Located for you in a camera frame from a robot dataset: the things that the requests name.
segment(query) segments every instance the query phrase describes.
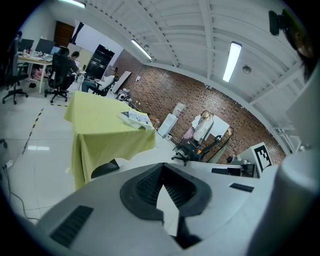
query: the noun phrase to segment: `black and yellow tape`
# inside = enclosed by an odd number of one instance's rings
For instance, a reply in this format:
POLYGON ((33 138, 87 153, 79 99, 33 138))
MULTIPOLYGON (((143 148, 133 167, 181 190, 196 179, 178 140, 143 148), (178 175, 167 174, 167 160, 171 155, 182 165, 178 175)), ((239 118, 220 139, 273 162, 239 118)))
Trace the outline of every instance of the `black and yellow tape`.
MULTIPOLYGON (((48 105, 51 105, 51 106, 59 106, 59 107, 68 107, 67 105, 58 105, 58 104, 48 104, 48 105)), ((36 127, 36 123, 37 123, 37 121, 39 120, 39 117, 41 116, 41 114, 42 114, 42 112, 44 111, 44 109, 45 109, 45 108, 41 109, 40 113, 37 115, 37 117, 36 117, 36 119, 35 119, 35 121, 34 121, 34 124, 33 124, 32 128, 31 128, 31 131, 30 131, 30 134, 29 134, 29 137, 28 137, 28 139, 26 140, 25 145, 24 145, 24 147, 23 147, 22 155, 23 155, 23 154, 25 153, 25 151, 26 151, 26 148, 27 148, 28 142, 29 142, 29 140, 30 140, 31 134, 32 134, 34 128, 36 127)))

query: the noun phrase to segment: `white floor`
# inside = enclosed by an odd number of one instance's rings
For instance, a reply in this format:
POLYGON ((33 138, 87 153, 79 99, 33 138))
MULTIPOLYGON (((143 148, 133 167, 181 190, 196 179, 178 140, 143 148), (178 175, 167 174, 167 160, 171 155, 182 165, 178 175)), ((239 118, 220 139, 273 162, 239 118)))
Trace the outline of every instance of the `white floor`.
MULTIPOLYGON (((65 102, 63 98, 56 97, 53 102, 56 105, 52 106, 49 102, 52 95, 45 98, 43 93, 38 93, 37 88, 28 88, 28 84, 21 88, 29 94, 28 98, 18 95, 17 105, 14 105, 12 98, 7 99, 5 104, 0 104, 0 139, 5 139, 8 144, 7 149, 0 145, 0 165, 13 160, 13 166, 8 169, 11 191, 23 200, 28 218, 40 219, 52 206, 74 191, 74 179, 66 171, 71 162, 72 126, 64 120, 66 107, 56 106, 68 105, 69 100, 65 102), (42 114, 22 154, 41 109, 42 114)), ((78 88, 77 83, 71 85, 69 99, 78 88)), ((2 87, 1 99, 6 94, 7 90, 2 87)), ((171 160, 173 148, 172 142, 157 134, 155 148, 137 154, 130 161, 117 159, 119 172, 160 162, 181 164, 179 160, 171 160)), ((3 173, 2 188, 9 199, 8 181, 3 173)), ((9 201, 12 210, 24 217, 21 201, 13 195, 9 201)), ((169 234, 175 235, 179 212, 164 187, 157 207, 164 211, 164 228, 169 234)))

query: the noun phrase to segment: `smoke detector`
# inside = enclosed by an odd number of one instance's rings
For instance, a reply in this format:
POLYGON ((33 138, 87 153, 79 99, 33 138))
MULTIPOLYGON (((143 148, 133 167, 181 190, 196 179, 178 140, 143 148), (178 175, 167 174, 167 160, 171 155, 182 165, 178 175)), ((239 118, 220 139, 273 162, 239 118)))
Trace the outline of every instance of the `smoke detector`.
POLYGON ((252 69, 251 69, 251 67, 249 67, 248 65, 244 65, 244 66, 242 67, 242 71, 243 71, 243 73, 249 75, 249 74, 251 74, 252 69))

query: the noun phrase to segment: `white ceiling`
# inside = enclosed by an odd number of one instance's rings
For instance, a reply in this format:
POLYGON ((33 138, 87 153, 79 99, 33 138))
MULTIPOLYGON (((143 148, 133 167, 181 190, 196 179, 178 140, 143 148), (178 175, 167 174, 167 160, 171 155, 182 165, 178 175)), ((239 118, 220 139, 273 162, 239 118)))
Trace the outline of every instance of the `white ceiling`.
POLYGON ((269 32, 277 0, 84 0, 86 8, 51 3, 59 21, 79 20, 124 47, 142 63, 177 72, 228 95, 255 115, 286 154, 275 128, 292 129, 285 112, 305 83, 301 61, 283 34, 269 32), (141 53, 135 39, 152 56, 141 53), (222 77, 232 41, 242 51, 230 82, 222 77), (242 67, 248 65, 251 74, 242 67))

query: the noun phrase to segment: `brick wall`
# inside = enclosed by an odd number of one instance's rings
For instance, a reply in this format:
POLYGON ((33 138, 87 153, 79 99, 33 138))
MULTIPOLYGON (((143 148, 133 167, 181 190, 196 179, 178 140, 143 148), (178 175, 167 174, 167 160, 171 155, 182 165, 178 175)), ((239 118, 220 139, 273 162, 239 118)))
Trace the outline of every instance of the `brick wall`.
MULTIPOLYGON (((285 157, 285 153, 264 125, 249 111, 241 108, 240 104, 218 90, 208 90, 201 82, 182 74, 142 65, 125 50, 114 66, 118 67, 119 77, 125 71, 132 72, 121 88, 130 89, 132 100, 141 102, 140 109, 158 117, 162 122, 172 113, 178 102, 186 105, 171 131, 175 137, 180 139, 190 128, 194 118, 204 110, 232 126, 232 143, 220 163, 225 163, 228 156, 237 155, 261 142, 265 143, 273 164, 281 163, 285 157), (137 76, 141 77, 140 81, 136 81, 137 76)), ((210 135, 205 145, 213 139, 210 135)), ((225 134, 222 143, 227 139, 228 135, 225 134)), ((218 148, 219 146, 216 146, 208 153, 207 158, 211 158, 218 148)))

